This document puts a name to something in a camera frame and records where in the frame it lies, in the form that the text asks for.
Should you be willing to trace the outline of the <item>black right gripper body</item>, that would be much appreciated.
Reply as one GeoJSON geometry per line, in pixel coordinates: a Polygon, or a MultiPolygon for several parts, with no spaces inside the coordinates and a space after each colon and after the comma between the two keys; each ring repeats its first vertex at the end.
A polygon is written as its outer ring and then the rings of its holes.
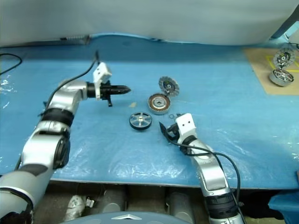
{"type": "Polygon", "coordinates": [[[168,127],[168,134],[175,137],[175,140],[173,142],[178,141],[178,139],[180,138],[180,134],[179,127],[176,123],[168,127]]]}

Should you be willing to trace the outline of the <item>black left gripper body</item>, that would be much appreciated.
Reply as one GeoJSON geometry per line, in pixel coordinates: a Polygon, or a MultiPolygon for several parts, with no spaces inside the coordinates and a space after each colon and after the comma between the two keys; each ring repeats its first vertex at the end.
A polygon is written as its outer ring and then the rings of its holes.
{"type": "Polygon", "coordinates": [[[112,107],[111,95],[117,93],[117,85],[111,85],[110,81],[102,83],[100,86],[100,99],[106,100],[109,107],[112,107]]]}

